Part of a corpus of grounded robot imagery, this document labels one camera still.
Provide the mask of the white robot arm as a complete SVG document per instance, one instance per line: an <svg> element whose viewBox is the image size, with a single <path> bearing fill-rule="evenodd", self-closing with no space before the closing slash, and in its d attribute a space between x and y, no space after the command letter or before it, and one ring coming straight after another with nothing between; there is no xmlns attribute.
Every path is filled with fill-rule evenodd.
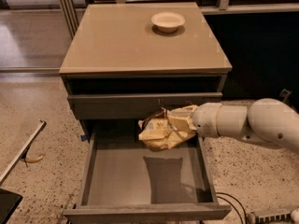
<svg viewBox="0 0 299 224"><path fill-rule="evenodd" d="M202 137L230 137L266 148L299 153L299 114L279 100L263 98L250 106L205 103L167 114L175 129L190 129Z"/></svg>

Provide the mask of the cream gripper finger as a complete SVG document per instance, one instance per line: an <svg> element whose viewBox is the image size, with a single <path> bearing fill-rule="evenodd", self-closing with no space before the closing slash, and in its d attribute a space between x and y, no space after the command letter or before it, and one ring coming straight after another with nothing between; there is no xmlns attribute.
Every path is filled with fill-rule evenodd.
<svg viewBox="0 0 299 224"><path fill-rule="evenodd" d="M190 116L168 116L170 124L178 131L183 131L186 133L191 133L196 131L196 127L192 122Z"/></svg>
<svg viewBox="0 0 299 224"><path fill-rule="evenodd" d="M180 108L172 109L169 111L170 116L176 117L188 117L190 116L196 109L197 105L187 105Z"/></svg>

